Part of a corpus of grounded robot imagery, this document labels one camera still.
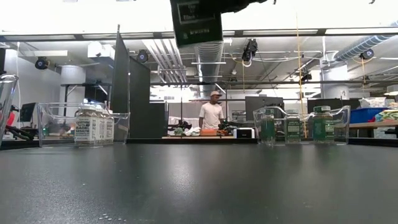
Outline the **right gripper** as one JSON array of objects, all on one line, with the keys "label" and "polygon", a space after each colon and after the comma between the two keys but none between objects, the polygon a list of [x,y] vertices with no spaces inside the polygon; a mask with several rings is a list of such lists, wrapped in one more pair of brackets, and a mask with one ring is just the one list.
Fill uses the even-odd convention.
[{"label": "right gripper", "polygon": [[264,3],[268,0],[221,0],[217,6],[217,11],[220,13],[239,12],[247,8],[250,4]]}]

